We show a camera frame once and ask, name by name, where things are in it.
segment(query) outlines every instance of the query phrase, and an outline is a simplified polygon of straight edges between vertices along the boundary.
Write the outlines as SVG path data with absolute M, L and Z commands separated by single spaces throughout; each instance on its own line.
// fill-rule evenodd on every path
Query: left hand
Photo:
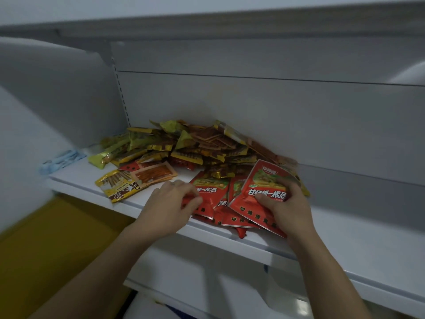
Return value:
M 187 193 L 193 198 L 182 209 L 182 199 Z M 155 241 L 164 236 L 174 234 L 189 221 L 190 215 L 202 203 L 196 188 L 181 180 L 167 181 L 161 188 L 156 188 L 136 221 L 130 225 L 136 233 L 148 236 Z

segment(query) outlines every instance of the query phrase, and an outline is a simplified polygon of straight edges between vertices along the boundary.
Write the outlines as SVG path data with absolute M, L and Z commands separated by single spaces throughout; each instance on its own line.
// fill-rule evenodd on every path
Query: yellow surface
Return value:
M 67 195 L 0 235 L 0 317 L 26 318 L 95 259 L 134 219 Z M 109 305 L 114 318 L 130 289 Z

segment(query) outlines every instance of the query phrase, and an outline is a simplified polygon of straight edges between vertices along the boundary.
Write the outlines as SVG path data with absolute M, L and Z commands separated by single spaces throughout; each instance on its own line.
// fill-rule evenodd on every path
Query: right hand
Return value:
M 288 235 L 289 244 L 294 240 L 315 234 L 310 204 L 301 188 L 295 182 L 285 178 L 279 178 L 278 181 L 289 189 L 291 196 L 288 200 L 279 202 L 257 193 L 255 195 L 257 201 L 273 212 L 277 225 Z

